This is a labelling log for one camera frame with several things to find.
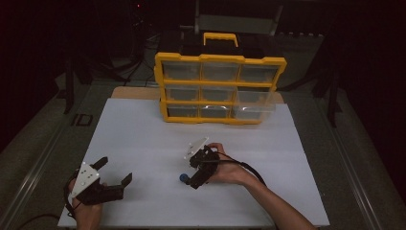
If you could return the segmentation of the grid of clear drawers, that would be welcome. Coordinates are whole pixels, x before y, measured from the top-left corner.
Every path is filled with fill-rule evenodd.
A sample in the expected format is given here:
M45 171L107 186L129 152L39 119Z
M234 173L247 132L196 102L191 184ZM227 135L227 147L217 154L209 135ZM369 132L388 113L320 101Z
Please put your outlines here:
M274 93L278 68L232 62L164 61L162 113L170 121L248 123L232 116L238 91Z

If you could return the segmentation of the person's right hand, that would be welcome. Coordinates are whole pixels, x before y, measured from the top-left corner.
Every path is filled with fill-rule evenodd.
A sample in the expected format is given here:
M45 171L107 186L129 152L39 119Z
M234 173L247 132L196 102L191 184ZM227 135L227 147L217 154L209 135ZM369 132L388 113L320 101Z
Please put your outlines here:
M215 173L208 179L209 182L230 183L243 185L244 180L250 175L238 163L233 163L230 157L220 143L210 143L208 147L216 150L221 162L217 166Z

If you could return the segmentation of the black tripod stand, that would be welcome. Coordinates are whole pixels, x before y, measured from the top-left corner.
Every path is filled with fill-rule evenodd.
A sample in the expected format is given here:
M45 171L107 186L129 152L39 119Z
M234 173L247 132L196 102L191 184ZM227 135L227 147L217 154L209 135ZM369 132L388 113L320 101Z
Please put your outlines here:
M317 83L312 89L312 94L319 99L328 94L327 120L332 127L336 127L335 114L340 75L334 61L334 54L330 50L330 44L330 37L326 35L316 55L318 77Z
M86 59L86 55L77 49L71 48L65 55L65 109L68 114L75 103L75 78L78 78L81 84L90 84L91 74Z

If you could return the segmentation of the metal floor rail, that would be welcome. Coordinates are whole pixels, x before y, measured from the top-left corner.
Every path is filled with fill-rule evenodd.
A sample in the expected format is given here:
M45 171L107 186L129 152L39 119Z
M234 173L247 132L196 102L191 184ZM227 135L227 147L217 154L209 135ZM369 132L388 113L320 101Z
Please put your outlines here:
M13 228L17 217L23 211L32 193L34 192L37 183L39 182L48 163L48 160L55 151L56 144L65 128L66 125L59 125L56 128L51 136L51 139L48 141L43 151L39 154L38 158L34 162L34 165L28 171L20 187L18 188L16 195L11 200L10 205L7 207L5 213L0 217L0 230L11 230Z
M356 200L356 203L360 209L363 219L369 230L382 230L379 219L372 207L371 201L366 193L364 186L361 183L360 177L358 176L351 160L349 152L347 151L344 142L335 127L332 126L327 118L327 106L323 99L315 99L315 104L319 113L322 115L322 120L327 126L330 135L332 136L333 142L338 149L338 154L340 162L344 173L346 175L347 181L350 184L351 191Z

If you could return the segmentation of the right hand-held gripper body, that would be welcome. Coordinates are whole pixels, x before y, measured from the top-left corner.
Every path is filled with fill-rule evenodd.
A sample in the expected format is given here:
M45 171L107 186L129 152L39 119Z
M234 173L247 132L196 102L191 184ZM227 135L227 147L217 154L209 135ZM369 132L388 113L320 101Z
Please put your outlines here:
M196 169L192 176L184 175L185 181L208 181L217 170L219 155L207 146L209 138L204 137L189 143L189 148L184 159L189 162L189 166Z

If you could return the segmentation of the person's left hand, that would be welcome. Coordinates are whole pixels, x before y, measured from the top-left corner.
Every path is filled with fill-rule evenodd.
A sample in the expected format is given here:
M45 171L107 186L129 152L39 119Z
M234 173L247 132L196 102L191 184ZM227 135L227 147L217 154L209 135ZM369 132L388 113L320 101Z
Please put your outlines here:
M72 206L75 208L77 230L99 230L103 208L101 204L84 205L73 197Z

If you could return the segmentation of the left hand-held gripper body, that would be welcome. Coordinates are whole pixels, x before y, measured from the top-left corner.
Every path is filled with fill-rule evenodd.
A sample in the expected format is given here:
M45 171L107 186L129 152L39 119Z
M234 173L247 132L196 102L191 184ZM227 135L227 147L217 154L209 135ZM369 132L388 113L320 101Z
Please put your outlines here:
M91 168L89 164L82 163L71 197L75 197L84 205L96 205L123 199L124 187L122 185L102 185L99 171Z

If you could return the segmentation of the grey metal stand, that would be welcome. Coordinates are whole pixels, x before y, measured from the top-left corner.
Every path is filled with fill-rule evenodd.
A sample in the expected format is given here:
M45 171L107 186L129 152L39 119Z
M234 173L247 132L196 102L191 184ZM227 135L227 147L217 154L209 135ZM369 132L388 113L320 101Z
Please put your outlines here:
M270 19L239 17L226 15L202 14L200 12L200 0L194 0L194 25L193 31L199 34L203 31L247 33L274 35L282 15L283 5L278 5Z

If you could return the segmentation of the yellow black organizer cabinet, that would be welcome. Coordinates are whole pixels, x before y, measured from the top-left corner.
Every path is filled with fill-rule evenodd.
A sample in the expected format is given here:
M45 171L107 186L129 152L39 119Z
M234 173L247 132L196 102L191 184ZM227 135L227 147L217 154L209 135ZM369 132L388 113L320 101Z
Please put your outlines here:
M187 34L178 31L165 32L161 36L155 55L154 76L160 89L160 110L162 113L161 97L163 95L162 63L164 61L186 62L232 62L254 65L272 65L278 68L273 79L274 93L279 77L287 65L283 54L279 51L275 39L264 34L228 34L203 33Z

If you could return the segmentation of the clear plastic organizer drawer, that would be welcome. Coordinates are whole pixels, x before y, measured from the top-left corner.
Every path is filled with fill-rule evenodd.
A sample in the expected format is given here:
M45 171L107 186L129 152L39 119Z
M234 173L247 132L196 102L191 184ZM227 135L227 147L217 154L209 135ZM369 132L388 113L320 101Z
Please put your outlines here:
M261 123L276 109L271 92L238 91L232 116L242 122Z

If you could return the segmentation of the white table mat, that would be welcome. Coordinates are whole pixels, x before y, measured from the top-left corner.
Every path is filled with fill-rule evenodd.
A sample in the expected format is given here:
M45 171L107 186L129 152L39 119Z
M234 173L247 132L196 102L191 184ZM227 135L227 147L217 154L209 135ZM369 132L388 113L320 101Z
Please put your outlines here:
M288 106L278 104L256 126L184 125L163 121L152 100L110 99L83 158L107 157L101 180L133 176L124 197L104 204L101 224L110 228L260 228L273 222L238 185L182 183L193 174L185 156L192 142L219 142L252 166L267 187L316 226L329 220Z

